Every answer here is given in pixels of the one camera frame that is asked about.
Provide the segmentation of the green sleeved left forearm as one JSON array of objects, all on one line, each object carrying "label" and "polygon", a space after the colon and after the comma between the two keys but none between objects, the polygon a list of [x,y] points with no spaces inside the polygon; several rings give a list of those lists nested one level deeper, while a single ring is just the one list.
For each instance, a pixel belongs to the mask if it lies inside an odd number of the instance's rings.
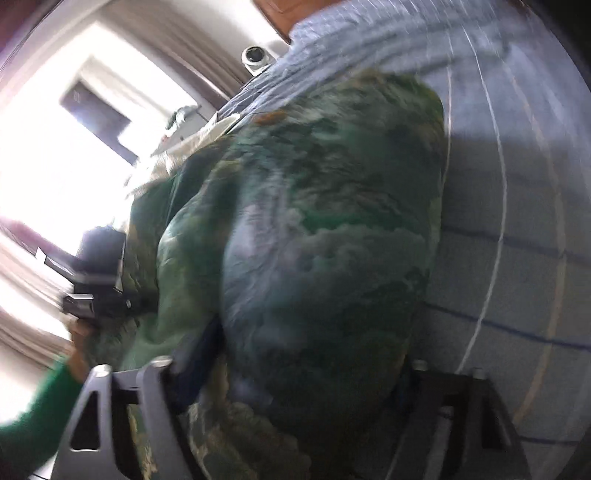
[{"label": "green sleeved left forearm", "polygon": [[57,363],[16,420],[1,425],[1,478],[28,479],[60,445],[82,383]]}]

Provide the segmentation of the left hand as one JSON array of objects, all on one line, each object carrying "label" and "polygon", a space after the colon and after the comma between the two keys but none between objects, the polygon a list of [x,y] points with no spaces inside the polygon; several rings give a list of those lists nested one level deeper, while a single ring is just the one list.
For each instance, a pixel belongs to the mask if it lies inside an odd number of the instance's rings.
[{"label": "left hand", "polygon": [[90,372],[85,353],[87,338],[94,333],[95,329],[92,325],[79,319],[70,320],[67,329],[70,334],[71,351],[65,365],[71,377],[79,384],[83,384]]}]

